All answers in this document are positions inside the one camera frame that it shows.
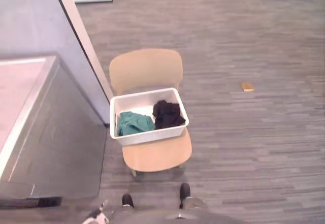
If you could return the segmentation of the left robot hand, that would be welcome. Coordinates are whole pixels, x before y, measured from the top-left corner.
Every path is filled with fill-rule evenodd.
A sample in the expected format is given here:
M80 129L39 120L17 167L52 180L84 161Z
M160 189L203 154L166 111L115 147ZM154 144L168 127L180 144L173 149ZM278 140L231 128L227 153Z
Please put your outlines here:
M105 216L103 210L107 204L107 200L104 200L101 205L94 211L92 211L82 222L82 224L108 224L109 219Z

